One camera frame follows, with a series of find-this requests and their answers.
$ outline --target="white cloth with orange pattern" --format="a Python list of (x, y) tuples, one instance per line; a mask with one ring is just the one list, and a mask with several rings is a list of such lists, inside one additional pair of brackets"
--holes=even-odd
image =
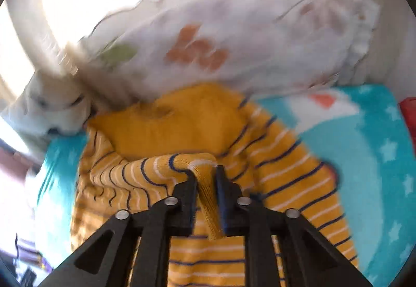
[(378, 13), (377, 0), (145, 0), (80, 41), (80, 73), (118, 107), (203, 81), (287, 94), (348, 78)]

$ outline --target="red object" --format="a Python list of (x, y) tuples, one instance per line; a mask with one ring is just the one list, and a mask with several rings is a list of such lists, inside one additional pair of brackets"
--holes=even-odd
[(416, 97), (406, 98), (399, 106), (416, 150)]

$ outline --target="striped fabric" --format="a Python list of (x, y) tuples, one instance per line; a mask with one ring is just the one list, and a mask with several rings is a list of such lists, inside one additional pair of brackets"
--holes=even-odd
[[(256, 104), (218, 86), (204, 86), (199, 95), (205, 99), (212, 96), (208, 100), (209, 107), (204, 107), (204, 101), (195, 94), (195, 91), (198, 92), (196, 87), (176, 93), (176, 98), (183, 96), (184, 100), (172, 101), (174, 105), (172, 104), (171, 109), (180, 110), (184, 105), (186, 114), (196, 112), (197, 118), (199, 114), (204, 115), (200, 122), (216, 123), (224, 130), (238, 131), (229, 138), (222, 138), (219, 141), (223, 143), (221, 147), (207, 143), (207, 152), (149, 156), (150, 154), (146, 154), (146, 143), (153, 141), (141, 139), (145, 132), (134, 132), (135, 128), (153, 128), (142, 119), (140, 124), (134, 126), (124, 124), (136, 138), (137, 154), (147, 156), (134, 160), (134, 152), (120, 146), (122, 140), (117, 139), (119, 132), (116, 128), (111, 130), (102, 124), (101, 131), (92, 127), (88, 129), (89, 142), (80, 160), (78, 190), (71, 223), (72, 249), (82, 244), (117, 210), (143, 211), (170, 195), (175, 184), (186, 180), (183, 170), (193, 171), (196, 177), (211, 176), (213, 167), (222, 164), (228, 178), (240, 185), (244, 195), (257, 194), (263, 199), (263, 204), (273, 210), (300, 210), (357, 266), (356, 251), (330, 170), (314, 158), (292, 132)], [(193, 96), (193, 106), (186, 100), (190, 95)], [(210, 107), (215, 106), (219, 110), (220, 103), (227, 105), (225, 117), (222, 118), (217, 111), (216, 121), (208, 119), (207, 115), (212, 113)], [(132, 119), (131, 110), (126, 110), (125, 114), (128, 119), (122, 121), (136, 121)], [(136, 108), (134, 114), (141, 114), (141, 111)], [(211, 129), (207, 133), (211, 135), (216, 132)], [(169, 139), (169, 135), (165, 133), (161, 137)], [(202, 134), (197, 142), (200, 139), (208, 140)], [(195, 148), (191, 144), (185, 144), (182, 149)], [(128, 153), (129, 160), (120, 155), (120, 150)], [(204, 206), (201, 206), (197, 211), (193, 236), (172, 239), (169, 285), (244, 286), (242, 237), (209, 240), (209, 228), (204, 216)], [(273, 239), (273, 242), (279, 275), (284, 286), (282, 259), (277, 240)]]

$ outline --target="white fabric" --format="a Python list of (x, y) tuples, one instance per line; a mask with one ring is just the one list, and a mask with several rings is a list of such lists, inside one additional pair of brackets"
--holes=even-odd
[(376, 0), (145, 1), (83, 38), (90, 62), (78, 66), (124, 105), (201, 81), (286, 94), (348, 72), (368, 50), (378, 11)]
[(91, 113), (92, 102), (70, 78), (35, 72), (21, 96), (1, 117), (17, 132), (45, 136), (50, 129), (78, 133)]

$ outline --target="star print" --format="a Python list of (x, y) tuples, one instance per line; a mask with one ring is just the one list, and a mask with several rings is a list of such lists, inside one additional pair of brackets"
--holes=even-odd
[(405, 197), (413, 193), (413, 178), (409, 174), (406, 174), (406, 179), (403, 181), (403, 186)]
[(362, 85), (360, 86), (360, 89), (358, 90), (359, 94), (365, 94), (372, 90), (370, 85)]
[(413, 246), (411, 244), (406, 245), (406, 248), (400, 254), (400, 263), (404, 263), (407, 260), (407, 258), (409, 257), (412, 249), (413, 249)]
[(371, 284), (374, 284), (378, 277), (378, 275), (370, 275), (368, 281), (371, 282)]
[(401, 229), (401, 224), (398, 224), (397, 221), (395, 220), (393, 222), (392, 228), (388, 232), (388, 237), (390, 238), (390, 243), (392, 243), (396, 240), (399, 240), (400, 229)]
[(390, 115), (390, 119), (392, 121), (396, 121), (400, 119), (399, 110), (394, 106), (389, 106), (384, 110), (387, 114)]
[(391, 141), (389, 138), (384, 140), (383, 146), (380, 147), (380, 153), (383, 156), (383, 162), (396, 160), (397, 142)]

